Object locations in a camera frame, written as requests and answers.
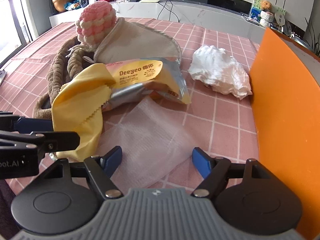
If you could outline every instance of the orange panel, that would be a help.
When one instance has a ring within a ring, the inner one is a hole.
[[[301,199],[297,230],[313,239],[320,232],[320,88],[270,29],[250,76],[260,161]]]

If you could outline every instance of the pink and white yarn ball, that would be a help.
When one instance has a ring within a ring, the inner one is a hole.
[[[96,49],[116,25],[116,11],[106,1],[87,6],[76,21],[78,40]]]

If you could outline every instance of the yellow cleaning cloth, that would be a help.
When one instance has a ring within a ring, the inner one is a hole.
[[[109,100],[113,84],[115,80],[106,66],[98,63],[61,87],[52,103],[53,130],[77,132],[80,145],[74,151],[57,152],[58,158],[82,162],[94,155],[103,126],[101,106]]]

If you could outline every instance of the white plastic bag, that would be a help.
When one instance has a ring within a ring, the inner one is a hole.
[[[248,74],[225,49],[201,46],[194,52],[188,71],[193,80],[210,85],[213,91],[232,93],[240,99],[252,95]]]
[[[101,135],[97,155],[123,151],[111,180],[123,192],[150,187],[188,159],[198,144],[192,134],[151,98],[144,98],[121,123]]]

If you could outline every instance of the tablecloth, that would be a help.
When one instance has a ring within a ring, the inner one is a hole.
[[[181,46],[181,72],[186,79],[192,103],[188,106],[162,99],[159,104],[190,130],[209,155],[224,156],[235,163],[245,163],[247,158],[258,158],[257,134],[248,98],[238,100],[232,95],[222,95],[206,88],[200,81],[192,80],[187,70],[192,55],[201,45],[214,45],[231,52],[249,73],[259,45],[246,38],[204,29],[199,26],[147,18],[127,18],[164,31]],[[26,46],[5,65],[8,72],[0,86],[0,110],[31,117],[36,100],[47,90],[46,74],[60,46],[76,35],[74,23],[63,23],[41,35]],[[103,132],[121,122],[135,104],[126,104],[103,114]],[[40,172],[52,164],[48,155],[40,163]],[[35,177],[8,179],[15,194]],[[202,177],[193,167],[191,159],[177,166],[152,187],[184,187],[191,192]],[[230,180],[229,185],[240,179]]]

